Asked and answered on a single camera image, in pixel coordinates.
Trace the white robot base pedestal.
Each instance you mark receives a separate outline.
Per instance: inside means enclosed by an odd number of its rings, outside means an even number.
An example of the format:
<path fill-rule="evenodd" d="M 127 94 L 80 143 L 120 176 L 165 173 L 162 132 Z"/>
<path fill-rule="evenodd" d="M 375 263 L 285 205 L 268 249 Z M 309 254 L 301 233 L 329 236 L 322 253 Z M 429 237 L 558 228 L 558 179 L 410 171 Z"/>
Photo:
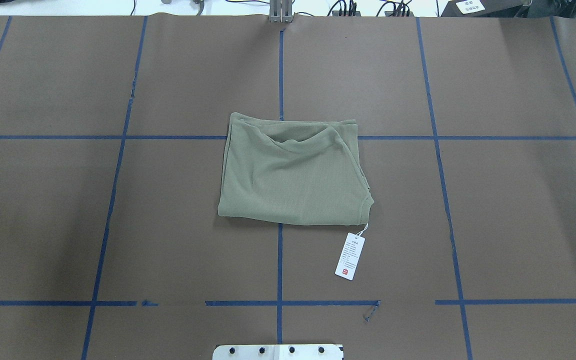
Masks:
<path fill-rule="evenodd" d="M 342 344 L 240 344 L 219 345 L 213 360 L 343 360 Z"/>

